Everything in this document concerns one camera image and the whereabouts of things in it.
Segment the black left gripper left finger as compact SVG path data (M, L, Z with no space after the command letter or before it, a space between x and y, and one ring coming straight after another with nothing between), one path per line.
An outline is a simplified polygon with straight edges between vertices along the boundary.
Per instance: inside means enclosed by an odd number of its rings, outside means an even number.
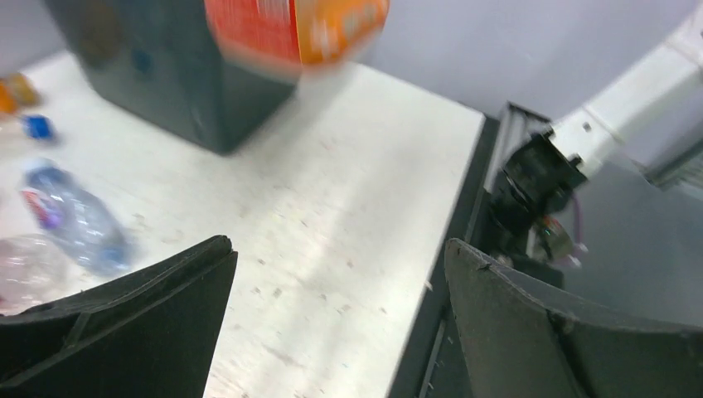
M4 397L200 397L237 253L215 235L168 259L1 319Z

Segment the small clear water bottle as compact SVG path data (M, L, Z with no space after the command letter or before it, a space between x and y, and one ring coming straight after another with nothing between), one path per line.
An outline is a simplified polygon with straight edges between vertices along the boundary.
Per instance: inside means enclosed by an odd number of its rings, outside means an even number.
M121 223L72 174L49 159L30 159L20 193L39 227L79 266L104 277L129 270L131 245Z

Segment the crushed orange label bottle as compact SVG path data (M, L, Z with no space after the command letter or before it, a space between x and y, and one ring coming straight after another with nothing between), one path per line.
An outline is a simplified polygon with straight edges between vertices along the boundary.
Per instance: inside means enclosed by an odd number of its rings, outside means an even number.
M204 3L221 53L254 70L298 76L354 56L383 29L387 0Z

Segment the Nongfu bottle red cap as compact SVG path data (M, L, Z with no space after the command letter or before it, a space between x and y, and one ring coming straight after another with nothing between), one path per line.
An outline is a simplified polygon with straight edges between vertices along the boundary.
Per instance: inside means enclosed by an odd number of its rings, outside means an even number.
M12 315L65 292L69 261L43 235L1 239L1 314Z

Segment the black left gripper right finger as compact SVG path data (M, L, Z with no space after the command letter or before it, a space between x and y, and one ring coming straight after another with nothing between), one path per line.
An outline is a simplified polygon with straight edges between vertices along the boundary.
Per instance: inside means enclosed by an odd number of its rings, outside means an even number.
M461 291L476 397L699 397L702 331L622 313L483 252Z

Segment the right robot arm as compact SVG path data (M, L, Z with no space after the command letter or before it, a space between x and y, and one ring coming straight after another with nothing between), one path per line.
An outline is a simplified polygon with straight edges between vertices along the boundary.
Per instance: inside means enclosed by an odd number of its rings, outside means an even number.
M662 112L702 86L702 9L592 99L520 146L487 209L491 249L511 244ZM444 272L476 397L699 397L702 331L616 312L452 239Z

